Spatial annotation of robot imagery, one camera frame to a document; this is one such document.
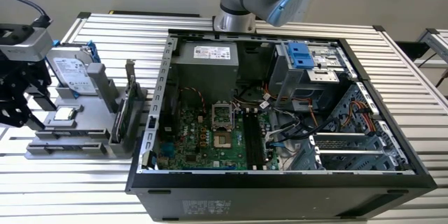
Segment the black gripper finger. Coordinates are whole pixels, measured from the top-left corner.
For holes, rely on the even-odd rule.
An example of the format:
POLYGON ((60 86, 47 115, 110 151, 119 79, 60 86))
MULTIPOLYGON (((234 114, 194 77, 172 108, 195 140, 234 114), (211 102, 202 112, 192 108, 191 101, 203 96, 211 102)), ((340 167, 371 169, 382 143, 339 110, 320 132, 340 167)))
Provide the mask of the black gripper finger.
POLYGON ((55 111, 56 106, 50 98, 48 86, 52 84, 48 68, 44 62, 28 62, 26 79, 30 82, 27 92, 34 97, 44 111, 55 111))
POLYGON ((2 102, 2 124, 23 127, 28 126, 34 130, 43 130, 44 125, 32 114, 27 104, 2 102))

